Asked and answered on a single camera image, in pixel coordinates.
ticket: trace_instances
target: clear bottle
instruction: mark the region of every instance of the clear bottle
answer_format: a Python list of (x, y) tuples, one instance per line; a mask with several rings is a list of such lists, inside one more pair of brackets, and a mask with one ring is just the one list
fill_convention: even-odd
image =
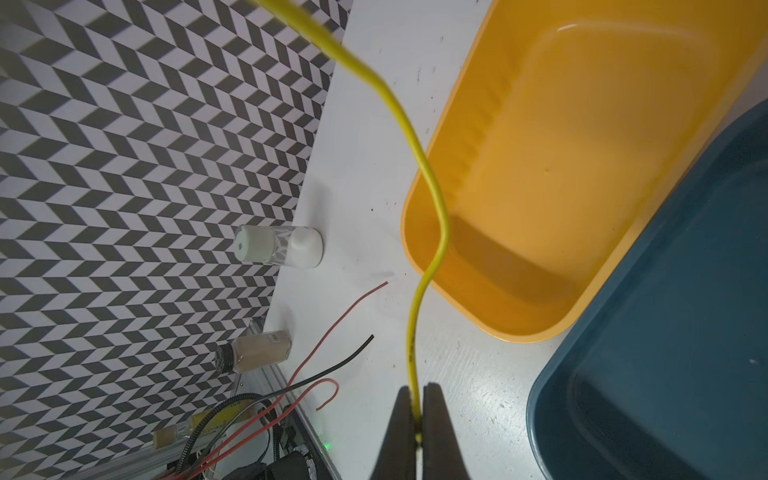
[(241, 262), (312, 268), (323, 258), (323, 238), (310, 227), (241, 225), (234, 249)]
[(243, 373), (282, 362), (288, 358), (290, 345), (285, 330), (238, 337), (216, 348), (216, 370), (220, 375)]

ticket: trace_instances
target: table surface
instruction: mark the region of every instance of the table surface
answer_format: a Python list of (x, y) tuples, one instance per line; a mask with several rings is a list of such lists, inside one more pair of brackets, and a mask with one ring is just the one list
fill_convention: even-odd
[[(355, 0), (344, 44), (393, 88), (422, 144), (432, 131), (491, 0)], [(758, 74), (725, 123), (768, 97), (768, 68)], [(400, 216), (416, 173), (401, 131), (375, 94), (337, 68), (328, 93), (294, 224), (318, 229), (323, 261), (283, 268), (265, 330), (288, 329), (286, 377), (360, 295), (360, 303), (319, 349), (300, 379), (376, 338), (320, 386), (304, 410), (343, 478), (368, 478), (399, 387), (406, 378), (406, 322), (419, 277), (400, 241)], [(528, 444), (525, 404), (531, 385), (562, 341), (504, 343), (483, 333), (429, 289), (419, 316), (419, 380), (438, 382), (464, 462), (473, 478), (543, 478)]]

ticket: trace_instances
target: red wire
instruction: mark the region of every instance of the red wire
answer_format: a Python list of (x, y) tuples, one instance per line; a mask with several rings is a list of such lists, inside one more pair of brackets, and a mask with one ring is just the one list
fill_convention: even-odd
[[(330, 333), (333, 331), (333, 329), (334, 329), (334, 328), (336, 328), (336, 326), (337, 326), (337, 325), (339, 325), (339, 323), (341, 323), (341, 321), (342, 321), (342, 320), (344, 320), (344, 317), (346, 317), (346, 316), (347, 316), (347, 314), (349, 314), (349, 312), (351, 312), (351, 311), (352, 311), (352, 309), (353, 309), (353, 308), (355, 308), (355, 307), (357, 306), (357, 304), (358, 304), (358, 303), (362, 302), (362, 301), (363, 301), (363, 300), (364, 300), (364, 299), (365, 299), (365, 298), (366, 298), (368, 295), (370, 295), (371, 293), (374, 293), (375, 291), (377, 291), (377, 290), (379, 290), (379, 289), (383, 288), (383, 287), (384, 287), (384, 286), (385, 286), (387, 283), (389, 283), (389, 282), (384, 282), (384, 283), (382, 283), (382, 284), (381, 284), (381, 285), (379, 285), (378, 287), (376, 287), (376, 288), (374, 288), (374, 289), (370, 290), (368, 293), (366, 293), (366, 294), (364, 294), (363, 296), (361, 296), (360, 298), (358, 298), (358, 299), (357, 299), (357, 301), (356, 301), (355, 303), (353, 303), (353, 304), (351, 305), (351, 307), (350, 307), (350, 308), (348, 308), (348, 309), (346, 310), (346, 312), (344, 312), (344, 314), (343, 314), (343, 315), (341, 315), (341, 317), (339, 317), (339, 319), (338, 319), (338, 320), (337, 320), (337, 321), (336, 321), (336, 322), (335, 322), (333, 325), (331, 325), (331, 327), (330, 327), (330, 328), (329, 328), (329, 329), (326, 331), (326, 334), (325, 334), (325, 335), (323, 335), (323, 338), (321, 338), (321, 339), (320, 339), (320, 341), (317, 343), (317, 345), (315, 345), (315, 348), (314, 348), (314, 349), (312, 349), (312, 352), (310, 352), (310, 354), (309, 354), (309, 355), (308, 355), (308, 356), (307, 356), (307, 357), (304, 359), (304, 361), (303, 361), (303, 362), (301, 362), (301, 364), (300, 364), (300, 365), (299, 365), (299, 367), (296, 369), (296, 371), (295, 371), (295, 372), (293, 372), (293, 375), (290, 377), (290, 380), (288, 381), (288, 385), (287, 385), (287, 386), (290, 386), (290, 385), (293, 383), (293, 380), (295, 380), (295, 379), (296, 379), (296, 376), (299, 374), (299, 371), (300, 371), (300, 370), (301, 370), (301, 369), (302, 369), (302, 368), (303, 368), (303, 367), (306, 365), (306, 363), (307, 363), (307, 362), (309, 362), (309, 360), (310, 360), (310, 359), (312, 358), (312, 356), (315, 354), (315, 352), (317, 351), (317, 349), (318, 349), (318, 348), (320, 348), (320, 345), (322, 345), (322, 344), (323, 344), (323, 342), (325, 341), (325, 339), (327, 338), (327, 336), (328, 336), (328, 335), (329, 335), (329, 334), (330, 334)], [(337, 392), (338, 392), (338, 390), (336, 390), (336, 392), (334, 392), (334, 393), (333, 393), (333, 396), (331, 396), (331, 398), (330, 398), (330, 399), (328, 399), (328, 400), (327, 400), (325, 403), (323, 403), (323, 404), (322, 404), (322, 405), (321, 405), (321, 406), (318, 408), (318, 410), (320, 410), (322, 407), (326, 406), (326, 405), (328, 404), (328, 402), (330, 402), (331, 400), (333, 400), (333, 399), (336, 397), (336, 394), (337, 394)], [(262, 412), (261, 412), (259, 415), (257, 415), (257, 416), (255, 416), (255, 417), (253, 417), (251, 420), (249, 420), (248, 422), (246, 422), (246, 423), (245, 423), (245, 425), (241, 426), (241, 427), (240, 427), (240, 428), (239, 428), (239, 429), (238, 429), (238, 430), (237, 430), (237, 431), (236, 431), (236, 432), (235, 432), (233, 435), (231, 435), (231, 436), (230, 436), (228, 439), (224, 440), (224, 442), (222, 442), (222, 444), (221, 444), (221, 445), (219, 445), (219, 446), (218, 446), (218, 447), (216, 447), (216, 448), (215, 448), (215, 449), (214, 449), (214, 450), (213, 450), (211, 453), (209, 453), (208, 455), (206, 455), (206, 457), (203, 459), (203, 463), (211, 463), (211, 461), (210, 461), (210, 460), (213, 458), (213, 456), (214, 456), (214, 455), (216, 455), (218, 452), (220, 452), (220, 451), (221, 451), (221, 449), (223, 449), (223, 448), (224, 448), (224, 446), (225, 446), (225, 445), (227, 445), (229, 442), (231, 442), (232, 440), (234, 440), (234, 439), (235, 439), (235, 437), (237, 437), (239, 434), (243, 433), (243, 431), (245, 431), (245, 429), (247, 429), (248, 427), (250, 427), (251, 425), (253, 425), (253, 424), (254, 424), (255, 422), (257, 422), (259, 419), (261, 419), (261, 417), (265, 416), (265, 415), (266, 415), (266, 414), (267, 414), (267, 413), (268, 413), (270, 410), (274, 409), (274, 408), (275, 408), (275, 406), (279, 405), (279, 404), (280, 404), (280, 402), (281, 402), (281, 401), (283, 400), (283, 398), (285, 397), (285, 395), (286, 395), (286, 393), (282, 394), (280, 397), (278, 397), (278, 398), (277, 398), (277, 400), (275, 400), (275, 401), (272, 403), (272, 405), (271, 405), (269, 408), (267, 408), (267, 409), (263, 410), (263, 411), (262, 411)], [(246, 443), (246, 442), (250, 441), (250, 440), (251, 440), (253, 437), (255, 437), (255, 436), (256, 436), (255, 434), (254, 434), (254, 435), (251, 435), (251, 436), (249, 436), (249, 437), (248, 437), (248, 439), (244, 440), (243, 442), (240, 442), (240, 443), (238, 443), (237, 445), (235, 445), (235, 446), (234, 446), (233, 448), (231, 448), (230, 450), (227, 450), (227, 451), (224, 453), (224, 455), (223, 455), (223, 456), (220, 456), (220, 457), (218, 457), (218, 458), (223, 458), (224, 456), (226, 456), (226, 455), (229, 455), (231, 452), (234, 452), (234, 450), (238, 449), (238, 448), (239, 448), (239, 447), (241, 447), (241, 446), (242, 446), (244, 443)], [(182, 472), (182, 473), (181, 473), (181, 474), (179, 474), (179, 475), (178, 475), (178, 476), (177, 476), (177, 477), (176, 477), (174, 480), (181, 480), (182, 478), (186, 478), (186, 477), (187, 477), (187, 476), (186, 476), (186, 475), (185, 475), (185, 474)]]
[[(240, 448), (241, 446), (243, 446), (243, 445), (247, 444), (247, 443), (248, 443), (248, 442), (250, 442), (251, 440), (255, 439), (255, 438), (258, 436), (258, 435), (261, 435), (262, 433), (264, 433), (264, 432), (266, 432), (267, 430), (269, 430), (269, 429), (271, 429), (272, 427), (274, 427), (274, 426), (275, 426), (277, 423), (279, 423), (279, 422), (280, 422), (282, 419), (286, 418), (286, 417), (288, 416), (288, 414), (289, 414), (289, 413), (291, 413), (291, 412), (293, 411), (293, 409), (295, 409), (295, 408), (296, 408), (296, 407), (299, 405), (299, 402), (301, 402), (301, 400), (304, 398), (304, 396), (305, 396), (307, 393), (309, 393), (311, 389), (313, 389), (315, 386), (318, 386), (320, 383), (324, 383), (324, 382), (331, 382), (333, 385), (335, 385), (335, 386), (336, 386), (336, 392), (334, 392), (334, 393), (333, 393), (333, 396), (332, 396), (332, 397), (331, 397), (331, 398), (330, 398), (330, 399), (329, 399), (327, 402), (323, 403), (323, 404), (322, 404), (322, 405), (321, 405), (321, 406), (318, 408), (318, 410), (320, 410), (320, 409), (321, 409), (322, 407), (324, 407), (324, 406), (325, 406), (325, 405), (326, 405), (328, 402), (330, 402), (331, 400), (333, 400), (333, 397), (335, 397), (335, 396), (336, 396), (336, 394), (337, 394), (337, 392), (339, 391), (339, 383), (338, 383), (336, 380), (334, 380), (334, 379), (320, 379), (320, 380), (318, 380), (317, 382), (314, 382), (312, 385), (310, 385), (310, 387), (309, 387), (308, 389), (304, 390), (304, 393), (302, 393), (302, 394), (299, 396), (299, 398), (298, 398), (298, 399), (296, 399), (296, 401), (295, 401), (295, 402), (294, 402), (294, 403), (293, 403), (291, 406), (289, 406), (287, 409), (283, 410), (283, 414), (282, 414), (282, 415), (280, 415), (279, 417), (277, 417), (276, 419), (274, 419), (272, 422), (269, 422), (268, 424), (266, 424), (266, 426), (262, 427), (261, 429), (257, 430), (256, 432), (254, 432), (254, 433), (252, 433), (252, 434), (248, 435), (248, 436), (247, 436), (247, 437), (246, 437), (246, 438), (245, 438), (245, 439), (244, 439), (242, 442), (238, 443), (237, 445), (235, 445), (235, 446), (234, 446), (234, 447), (232, 447), (231, 449), (227, 450), (227, 451), (226, 451), (226, 452), (224, 452), (223, 454), (221, 454), (221, 455), (217, 456), (216, 458), (214, 458), (214, 459), (212, 459), (212, 460), (210, 460), (210, 461), (206, 461), (206, 460), (204, 460), (204, 463), (203, 463), (202, 465), (200, 465), (200, 467), (198, 467), (198, 468), (197, 468), (197, 470), (195, 470), (194, 472), (192, 472), (192, 474), (191, 474), (191, 475), (188, 475), (188, 478), (194, 478), (196, 475), (199, 475), (200, 473), (202, 473), (202, 472), (205, 472), (205, 471), (208, 469), (208, 465), (211, 465), (211, 464), (216, 464), (216, 463), (218, 463), (218, 462), (221, 462), (223, 459), (225, 459), (225, 458), (226, 458), (226, 457), (228, 457), (229, 455), (233, 454), (233, 453), (235, 452), (235, 450), (237, 450), (237, 449), (238, 449), (238, 448)], [(187, 477), (187, 475), (185, 475), (184, 473), (182, 473), (182, 474), (181, 474), (181, 475), (179, 475), (177, 478), (184, 478), (184, 477)]]

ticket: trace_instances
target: black cap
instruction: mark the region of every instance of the black cap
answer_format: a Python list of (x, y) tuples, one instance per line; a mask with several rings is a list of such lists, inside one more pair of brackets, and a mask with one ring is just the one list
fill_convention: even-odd
[(232, 346), (229, 343), (224, 343), (216, 348), (216, 371), (219, 375), (226, 375), (232, 373), (232, 367), (235, 364), (235, 352), (232, 350)]

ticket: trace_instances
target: white tabletop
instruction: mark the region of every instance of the white tabletop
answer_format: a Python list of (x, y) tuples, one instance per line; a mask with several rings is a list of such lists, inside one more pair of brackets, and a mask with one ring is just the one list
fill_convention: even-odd
[[(344, 44), (393, 87), (425, 147), (490, 3), (354, 2)], [(760, 76), (768, 79), (768, 70)], [(738, 113), (768, 96), (754, 85)], [(370, 476), (395, 395), (407, 382), (406, 321), (418, 277), (403, 253), (400, 216), (415, 173), (384, 105), (337, 68), (294, 220), (322, 233), (323, 261), (312, 270), (280, 271), (265, 330), (291, 332), (293, 351), (280, 365), (288, 377), (349, 305), (389, 281), (347, 316), (300, 376), (331, 366), (369, 334), (376, 336), (358, 359), (331, 375), (341, 385), (333, 402), (315, 412), (332, 391), (320, 386), (303, 405), (343, 478)], [(525, 404), (561, 340), (504, 343), (436, 291), (427, 292), (416, 347), (419, 379), (442, 386), (473, 478), (543, 478), (528, 444)]]

